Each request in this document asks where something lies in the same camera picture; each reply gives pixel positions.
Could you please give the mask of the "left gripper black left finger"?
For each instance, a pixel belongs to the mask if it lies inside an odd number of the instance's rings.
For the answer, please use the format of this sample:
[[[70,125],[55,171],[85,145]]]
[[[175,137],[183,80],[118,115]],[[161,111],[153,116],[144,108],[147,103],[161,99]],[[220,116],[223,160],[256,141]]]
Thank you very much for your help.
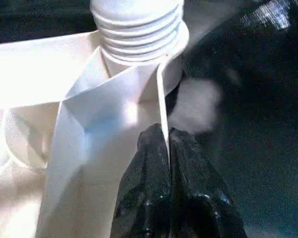
[[[140,133],[137,151],[118,189],[112,238],[167,238],[172,185],[167,146],[159,123]]]

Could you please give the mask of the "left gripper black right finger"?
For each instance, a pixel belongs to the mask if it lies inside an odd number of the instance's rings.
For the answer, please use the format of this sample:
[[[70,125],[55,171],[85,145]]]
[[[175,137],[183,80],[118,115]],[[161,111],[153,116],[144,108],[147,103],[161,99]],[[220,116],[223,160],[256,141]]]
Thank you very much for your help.
[[[173,236],[245,238],[243,220],[228,187],[190,133],[169,131],[173,183]]]

